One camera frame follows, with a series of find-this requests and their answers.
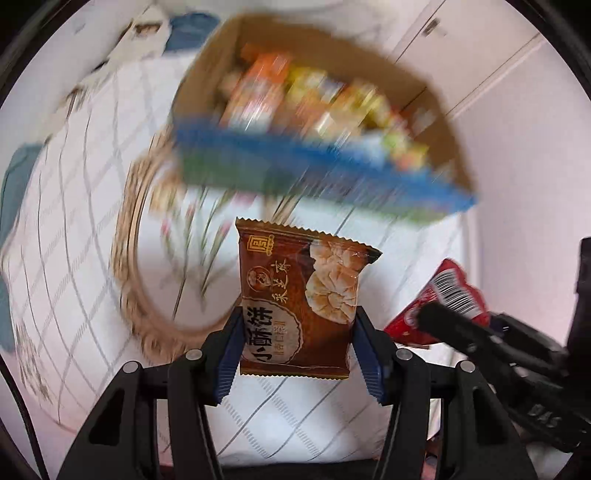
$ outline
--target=red snack bag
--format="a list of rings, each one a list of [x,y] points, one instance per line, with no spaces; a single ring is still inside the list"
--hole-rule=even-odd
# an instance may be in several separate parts
[[[437,301],[478,325],[488,326],[491,321],[482,293],[468,284],[465,272],[457,263],[446,258],[417,298],[384,331],[395,342],[409,346],[437,343],[436,338],[417,330],[417,313],[430,301]]]

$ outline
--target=barcode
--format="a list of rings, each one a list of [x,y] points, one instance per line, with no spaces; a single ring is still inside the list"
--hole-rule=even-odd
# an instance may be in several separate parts
[[[431,283],[437,298],[447,308],[468,317],[470,320],[482,313],[470,292],[459,285],[454,270],[444,270],[438,273],[433,277]]]

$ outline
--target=black cable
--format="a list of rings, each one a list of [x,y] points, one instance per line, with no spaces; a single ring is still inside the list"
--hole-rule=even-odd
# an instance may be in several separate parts
[[[41,448],[39,447],[39,441],[37,440],[37,434],[35,434],[35,427],[33,427],[33,421],[31,420],[31,416],[29,415],[29,411],[25,405],[25,400],[18,389],[17,383],[14,381],[8,366],[4,362],[2,355],[0,355],[0,371],[2,372],[4,381],[8,385],[14,401],[17,403],[18,410],[21,413],[22,422],[25,424],[25,430],[27,431],[27,435],[29,437],[29,443],[31,444],[31,450],[33,451],[33,456],[35,457],[35,463],[37,464],[39,474],[43,480],[50,480],[49,473],[47,473],[47,468],[45,466],[45,461],[43,460],[43,454],[41,453]]]

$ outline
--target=blue cloth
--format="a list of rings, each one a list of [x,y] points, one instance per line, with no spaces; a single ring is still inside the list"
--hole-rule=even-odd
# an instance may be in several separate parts
[[[22,200],[43,145],[31,144],[19,147],[10,161],[0,193],[0,245],[3,245],[12,230],[21,209]],[[10,320],[8,287],[0,277],[0,346],[14,351],[14,333]]]
[[[164,51],[180,51],[201,47],[220,23],[218,17],[191,13],[170,19],[170,37]]]

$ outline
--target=white wall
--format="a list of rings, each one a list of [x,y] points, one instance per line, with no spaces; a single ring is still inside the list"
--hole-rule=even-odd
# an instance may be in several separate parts
[[[389,54],[427,4],[442,0],[158,0],[169,14],[191,10],[215,12],[226,19],[241,11],[270,10],[290,14],[331,31],[377,44]],[[374,25],[381,25],[375,34]]]
[[[544,41],[454,122],[478,184],[490,308],[564,342],[591,235],[591,102]]]
[[[111,51],[150,0],[91,0],[41,47],[0,107],[0,175],[76,83]]]

